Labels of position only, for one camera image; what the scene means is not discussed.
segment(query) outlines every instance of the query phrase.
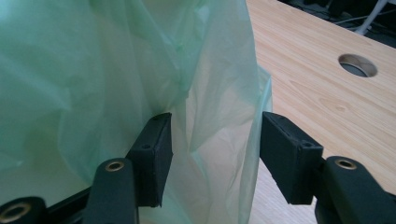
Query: green plastic bag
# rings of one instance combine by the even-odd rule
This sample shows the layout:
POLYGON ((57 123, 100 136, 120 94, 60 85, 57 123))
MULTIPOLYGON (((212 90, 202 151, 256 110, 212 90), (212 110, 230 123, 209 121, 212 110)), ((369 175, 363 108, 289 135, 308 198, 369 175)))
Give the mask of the green plastic bag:
POLYGON ((172 112, 162 208, 142 223, 247 223, 270 76, 242 0, 0 6, 0 204, 52 205, 172 112))

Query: white object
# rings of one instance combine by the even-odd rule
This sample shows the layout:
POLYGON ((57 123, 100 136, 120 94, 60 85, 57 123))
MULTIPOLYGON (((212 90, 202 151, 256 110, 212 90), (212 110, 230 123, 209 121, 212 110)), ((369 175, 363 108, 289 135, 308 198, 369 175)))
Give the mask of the white object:
POLYGON ((363 25, 355 31, 355 33, 365 35, 367 33, 367 28, 370 26, 375 17, 378 15, 379 12, 381 12, 382 8, 384 8, 387 3, 396 4, 396 0, 378 0, 375 8, 370 13, 370 16, 364 21, 363 25))

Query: wooden table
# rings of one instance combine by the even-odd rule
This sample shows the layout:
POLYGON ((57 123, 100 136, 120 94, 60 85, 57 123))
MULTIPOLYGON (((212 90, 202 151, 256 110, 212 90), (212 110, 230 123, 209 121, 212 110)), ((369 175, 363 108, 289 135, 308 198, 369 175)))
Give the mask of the wooden table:
MULTIPOLYGON (((339 28, 276 0, 247 0, 257 59, 273 79, 274 112, 324 147, 324 157, 361 162, 396 193, 396 49, 339 28), (360 55, 374 77, 338 62, 360 55)), ((314 206, 287 205, 261 164, 250 223, 315 223, 314 206)))

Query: screw hole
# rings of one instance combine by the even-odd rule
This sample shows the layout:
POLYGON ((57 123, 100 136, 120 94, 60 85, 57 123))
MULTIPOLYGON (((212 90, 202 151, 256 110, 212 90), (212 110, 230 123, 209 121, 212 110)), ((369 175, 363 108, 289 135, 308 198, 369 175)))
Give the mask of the screw hole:
POLYGON ((358 168, 355 163, 347 160, 336 160, 335 164, 347 170, 356 170, 358 168))
POLYGON ((9 223, 18 220, 24 215, 26 215, 31 208, 32 207, 29 203, 13 204, 9 208, 7 208, 4 212, 2 212, 2 214, 0 214, 0 222, 9 223))
POLYGON ((106 166, 106 170, 109 172, 115 172, 122 169, 123 166, 124 163, 122 161, 113 161, 106 166))

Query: translucent plastic sheet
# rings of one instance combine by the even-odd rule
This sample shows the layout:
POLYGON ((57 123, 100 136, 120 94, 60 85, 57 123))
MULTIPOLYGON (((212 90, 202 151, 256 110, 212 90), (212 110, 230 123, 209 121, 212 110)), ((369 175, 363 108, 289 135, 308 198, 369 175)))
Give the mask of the translucent plastic sheet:
POLYGON ((271 80, 245 1, 0 6, 0 203, 59 202, 173 113, 162 208, 142 223, 247 223, 271 80))

